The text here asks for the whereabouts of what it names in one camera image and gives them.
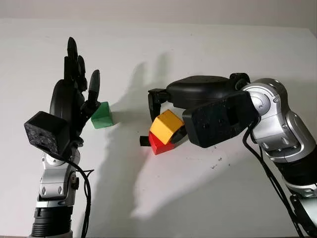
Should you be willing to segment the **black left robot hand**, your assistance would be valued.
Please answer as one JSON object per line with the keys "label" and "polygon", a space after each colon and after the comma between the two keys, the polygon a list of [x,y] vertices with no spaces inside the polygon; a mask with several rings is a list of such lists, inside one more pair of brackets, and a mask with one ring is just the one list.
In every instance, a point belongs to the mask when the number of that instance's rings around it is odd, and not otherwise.
{"label": "black left robot hand", "polygon": [[101,103],[100,71],[96,69],[90,82],[87,82],[85,62],[77,52],[74,38],[67,42],[67,56],[64,57],[64,78],[59,80],[53,90],[50,114],[64,119],[69,125],[70,142],[83,146],[80,137],[86,122],[97,111]]}

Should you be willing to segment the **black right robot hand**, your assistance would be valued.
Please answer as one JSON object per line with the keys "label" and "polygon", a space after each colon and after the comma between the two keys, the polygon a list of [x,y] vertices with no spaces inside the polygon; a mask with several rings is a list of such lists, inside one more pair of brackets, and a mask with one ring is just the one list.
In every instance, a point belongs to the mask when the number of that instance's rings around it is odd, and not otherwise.
{"label": "black right robot hand", "polygon": [[173,112],[160,114],[161,104],[172,103],[176,108],[189,109],[205,103],[215,103],[238,91],[244,85],[238,74],[229,78],[195,75],[170,83],[165,89],[148,91],[148,103],[152,120],[149,132],[151,146],[174,145],[187,135],[185,123]]}

